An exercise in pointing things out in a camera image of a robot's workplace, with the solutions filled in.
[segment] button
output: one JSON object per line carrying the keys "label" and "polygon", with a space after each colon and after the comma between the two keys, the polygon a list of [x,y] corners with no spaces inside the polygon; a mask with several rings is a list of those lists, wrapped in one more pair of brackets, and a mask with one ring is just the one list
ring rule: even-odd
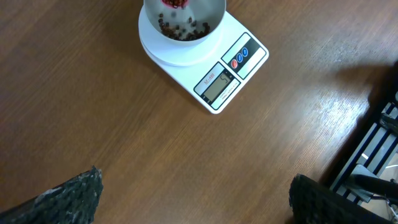
{"label": "button", "polygon": [[237,68],[238,67],[238,62],[235,59],[232,60],[231,66],[232,66],[233,69]]}
{"label": "button", "polygon": [[247,42],[249,42],[250,39],[251,37],[249,36],[249,34],[244,33],[242,37],[239,38],[239,40],[231,47],[231,49],[229,49],[225,53],[225,55],[223,56],[223,61],[225,63],[230,62],[235,57],[235,55],[242,50],[242,47],[244,47]]}
{"label": "button", "polygon": [[238,60],[239,63],[243,62],[243,56],[242,56],[242,54],[239,53],[239,54],[236,56],[236,59]]}
{"label": "button", "polygon": [[244,48],[242,49],[242,54],[243,54],[243,57],[247,57],[247,56],[249,55],[248,49],[244,47]]}
{"label": "button", "polygon": [[259,48],[256,53],[253,54],[253,56],[246,62],[246,64],[240,69],[238,72],[238,75],[245,79],[249,73],[251,72],[252,69],[254,69],[255,66],[264,58],[266,55],[266,52],[262,49]]}

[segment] scale platform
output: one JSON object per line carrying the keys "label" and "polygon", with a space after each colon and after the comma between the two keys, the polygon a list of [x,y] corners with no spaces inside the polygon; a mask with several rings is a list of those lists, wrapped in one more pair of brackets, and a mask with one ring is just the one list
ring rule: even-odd
{"label": "scale platform", "polygon": [[268,59],[269,52],[231,14],[202,43],[179,46],[162,37],[145,7],[139,37],[148,56],[211,113],[220,113]]}

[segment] roasted coffee bean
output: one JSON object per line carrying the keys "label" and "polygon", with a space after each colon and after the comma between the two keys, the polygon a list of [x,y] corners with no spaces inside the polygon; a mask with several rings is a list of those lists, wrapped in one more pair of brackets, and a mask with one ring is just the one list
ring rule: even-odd
{"label": "roasted coffee bean", "polygon": [[187,0],[162,0],[164,3],[172,6],[173,8],[183,7]]}
{"label": "roasted coffee bean", "polygon": [[[192,17],[190,17],[188,22],[191,23],[192,27],[197,26],[198,23],[197,21],[192,21]],[[165,22],[162,18],[159,19],[159,26],[161,33],[170,39],[180,40],[180,41],[197,40],[208,35],[211,29],[209,24],[207,22],[204,22],[202,23],[202,25],[205,28],[205,30],[199,32],[197,29],[194,28],[192,32],[188,32],[186,34],[185,38],[182,38],[183,34],[187,32],[186,28],[180,27],[180,25],[170,27],[169,22]]]}

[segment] red button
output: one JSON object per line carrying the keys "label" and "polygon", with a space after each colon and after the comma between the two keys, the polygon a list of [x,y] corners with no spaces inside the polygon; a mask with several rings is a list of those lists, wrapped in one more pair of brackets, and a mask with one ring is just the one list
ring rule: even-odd
{"label": "red button", "polygon": [[232,65],[232,68],[235,69],[238,67],[238,62],[234,59],[234,60],[232,60],[231,65]]}

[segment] wooden table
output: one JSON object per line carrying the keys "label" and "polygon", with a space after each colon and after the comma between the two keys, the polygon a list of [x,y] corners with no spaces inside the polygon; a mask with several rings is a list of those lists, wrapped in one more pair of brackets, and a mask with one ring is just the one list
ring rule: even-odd
{"label": "wooden table", "polygon": [[142,1],[0,1],[0,211],[94,164],[95,223],[283,223],[398,59],[396,0],[229,0],[269,60],[212,115],[144,53]]}

